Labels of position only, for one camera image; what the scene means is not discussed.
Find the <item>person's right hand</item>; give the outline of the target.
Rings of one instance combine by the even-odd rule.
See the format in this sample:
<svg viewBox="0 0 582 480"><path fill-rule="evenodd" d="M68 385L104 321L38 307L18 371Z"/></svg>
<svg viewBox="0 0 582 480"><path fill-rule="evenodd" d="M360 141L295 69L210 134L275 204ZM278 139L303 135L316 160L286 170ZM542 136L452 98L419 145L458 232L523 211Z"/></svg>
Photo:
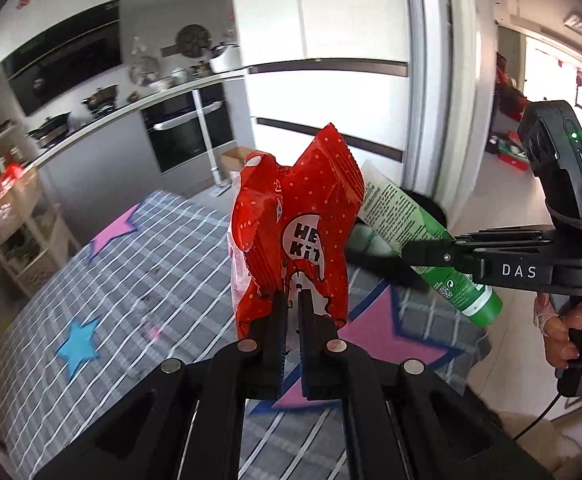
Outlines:
<svg viewBox="0 0 582 480"><path fill-rule="evenodd" d="M534 301L535 324L544 337L547 362L557 370L568 368L568 362L579 357L569 330L582 330L582 302L568 314L560 316L548 294L538 294Z"/></svg>

